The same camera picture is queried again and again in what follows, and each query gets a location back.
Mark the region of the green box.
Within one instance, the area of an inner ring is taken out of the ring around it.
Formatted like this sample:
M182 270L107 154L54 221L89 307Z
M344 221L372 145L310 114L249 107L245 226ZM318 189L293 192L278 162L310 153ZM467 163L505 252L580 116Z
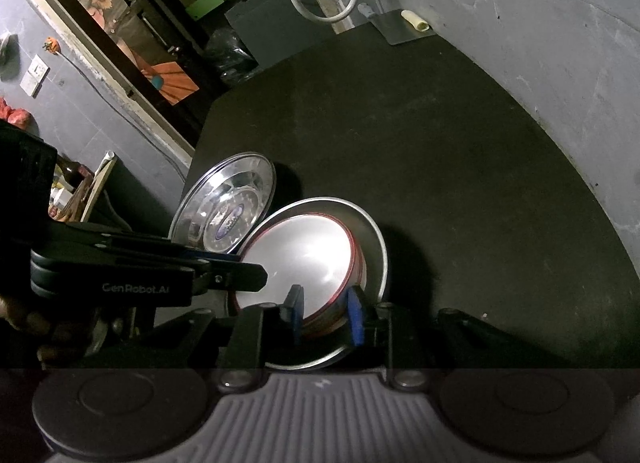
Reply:
M204 18L206 14L209 14L209 12L212 12L223 3L224 0L196 0L186 7L186 13L197 21Z

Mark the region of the steel plate with sticker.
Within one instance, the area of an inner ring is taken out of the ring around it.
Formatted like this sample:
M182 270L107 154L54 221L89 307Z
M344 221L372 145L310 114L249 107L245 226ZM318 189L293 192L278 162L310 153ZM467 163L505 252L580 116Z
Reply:
M232 253L267 214L276 181L276 168L262 154L222 160L183 197L168 239L200 251Z

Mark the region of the white wall switch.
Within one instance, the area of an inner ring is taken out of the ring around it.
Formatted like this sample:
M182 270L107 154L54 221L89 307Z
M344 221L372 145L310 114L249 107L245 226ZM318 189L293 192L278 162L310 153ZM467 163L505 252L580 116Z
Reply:
M23 90L27 96L35 98L49 71L50 67L43 61L43 58L41 56L34 56L21 79L21 90Z

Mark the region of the red plastic bag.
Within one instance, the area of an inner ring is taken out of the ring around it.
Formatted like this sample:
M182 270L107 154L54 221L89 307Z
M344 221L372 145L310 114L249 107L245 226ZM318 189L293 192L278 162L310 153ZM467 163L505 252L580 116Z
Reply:
M27 130L32 123L32 114L24 108L12 108L6 103L6 99L0 98L0 118L21 130Z

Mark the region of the dark grey cabinet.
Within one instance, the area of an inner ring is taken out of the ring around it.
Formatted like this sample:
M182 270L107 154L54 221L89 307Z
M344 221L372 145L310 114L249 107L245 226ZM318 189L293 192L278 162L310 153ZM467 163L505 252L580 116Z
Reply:
M291 0L240 0L226 12L240 41L261 68L272 67L335 33L304 19Z

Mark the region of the orange wall plug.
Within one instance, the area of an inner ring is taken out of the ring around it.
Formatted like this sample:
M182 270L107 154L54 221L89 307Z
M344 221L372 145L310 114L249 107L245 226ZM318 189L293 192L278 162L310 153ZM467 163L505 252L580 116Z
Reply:
M61 52L60 44L53 37L47 37L43 41L43 49L51 54L59 54Z

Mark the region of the steel cleaver knife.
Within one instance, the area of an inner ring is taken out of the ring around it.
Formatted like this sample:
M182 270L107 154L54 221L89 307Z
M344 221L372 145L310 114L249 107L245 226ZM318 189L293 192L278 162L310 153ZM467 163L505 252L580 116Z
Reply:
M390 46L398 46L409 41L436 35L432 28L425 33L414 30L400 16L400 9L387 13L378 13L365 2L360 2L360 4L358 4L358 11L384 37Z

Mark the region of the painting of woman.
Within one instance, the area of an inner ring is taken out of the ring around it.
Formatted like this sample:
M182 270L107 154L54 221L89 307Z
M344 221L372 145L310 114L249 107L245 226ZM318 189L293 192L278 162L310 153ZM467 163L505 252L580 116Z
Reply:
M138 0L78 0L94 22L171 105L198 91Z

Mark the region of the wooden shelf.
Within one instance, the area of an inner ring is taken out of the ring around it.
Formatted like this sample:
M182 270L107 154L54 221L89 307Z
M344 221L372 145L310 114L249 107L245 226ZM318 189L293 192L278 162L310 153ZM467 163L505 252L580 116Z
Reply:
M51 184L49 216L62 222L88 222L117 156L107 150L96 171L58 155Z

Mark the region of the steel bowl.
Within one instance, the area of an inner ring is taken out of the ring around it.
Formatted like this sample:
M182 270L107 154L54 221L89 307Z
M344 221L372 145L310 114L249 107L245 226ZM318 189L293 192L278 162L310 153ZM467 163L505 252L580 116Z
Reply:
M369 301L382 301L388 275L388 255L382 232L372 217L358 205L338 197L311 197L285 206L264 220L242 244L239 254L258 231L270 224L307 212L322 212L339 220L355 235L364 260L367 261L367 283L363 289ZM230 305L236 308L234 296ZM340 359L349 350L347 310L337 328L323 334L306 333L302 327L294 337L277 347L268 359L268 368L280 371L303 371L326 367Z

